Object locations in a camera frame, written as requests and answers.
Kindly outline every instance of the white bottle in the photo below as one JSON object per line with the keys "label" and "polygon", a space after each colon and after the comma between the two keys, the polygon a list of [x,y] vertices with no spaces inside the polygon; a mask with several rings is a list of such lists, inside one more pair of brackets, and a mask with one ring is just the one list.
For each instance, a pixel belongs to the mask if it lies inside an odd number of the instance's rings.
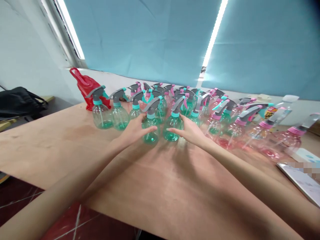
{"label": "white bottle", "polygon": [[279,108],[281,107],[285,108],[284,112],[278,118],[277,122],[273,126],[273,127],[276,127],[282,122],[282,120],[284,120],[292,112],[292,103],[294,103],[298,99],[299,99],[298,96],[285,95],[279,103],[277,103],[273,107],[268,108],[268,110],[265,112],[265,119],[268,119],[269,117],[271,117]]}

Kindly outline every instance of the tiled floor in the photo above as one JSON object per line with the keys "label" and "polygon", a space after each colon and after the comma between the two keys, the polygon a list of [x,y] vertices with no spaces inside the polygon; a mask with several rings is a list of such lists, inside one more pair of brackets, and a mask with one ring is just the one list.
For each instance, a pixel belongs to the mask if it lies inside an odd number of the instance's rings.
{"label": "tiled floor", "polygon": [[[43,192],[10,177],[0,184],[0,226]],[[133,240],[134,227],[74,203],[41,240]]]}

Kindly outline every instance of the hand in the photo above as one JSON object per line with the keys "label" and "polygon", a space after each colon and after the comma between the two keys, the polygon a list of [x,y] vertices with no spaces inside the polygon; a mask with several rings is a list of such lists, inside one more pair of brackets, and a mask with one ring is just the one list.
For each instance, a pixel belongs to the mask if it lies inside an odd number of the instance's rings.
{"label": "hand", "polygon": [[141,113],[137,118],[132,119],[123,133],[116,138],[116,141],[125,147],[128,147],[144,135],[157,130],[156,126],[142,129],[142,122],[145,116],[145,113]]}
{"label": "hand", "polygon": [[179,130],[176,128],[168,128],[167,130],[169,132],[176,133],[181,137],[183,137],[188,142],[197,146],[199,146],[204,141],[208,140],[208,138],[203,134],[203,132],[200,130],[200,128],[195,122],[191,121],[189,118],[181,114],[180,114],[180,117],[184,122],[184,129]]}

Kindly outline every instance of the window blind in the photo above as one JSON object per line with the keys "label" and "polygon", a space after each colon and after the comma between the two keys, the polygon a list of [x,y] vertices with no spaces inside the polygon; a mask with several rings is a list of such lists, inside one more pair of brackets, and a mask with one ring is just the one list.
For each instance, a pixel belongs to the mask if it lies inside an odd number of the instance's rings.
{"label": "window blind", "polygon": [[319,101],[316,1],[229,0],[202,86]]}
{"label": "window blind", "polygon": [[90,69],[195,86],[221,0],[65,0]]}

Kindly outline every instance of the plywood tabletop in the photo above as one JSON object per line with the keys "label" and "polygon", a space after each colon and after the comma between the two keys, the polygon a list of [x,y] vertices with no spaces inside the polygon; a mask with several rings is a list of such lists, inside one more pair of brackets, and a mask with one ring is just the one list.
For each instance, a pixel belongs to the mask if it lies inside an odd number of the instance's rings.
{"label": "plywood tabletop", "polygon": [[[43,189],[94,162],[120,132],[99,130],[85,103],[0,133],[0,171]],[[235,152],[298,190],[258,154]],[[218,161],[183,138],[120,153],[81,197],[110,217],[169,240],[301,239]]]}

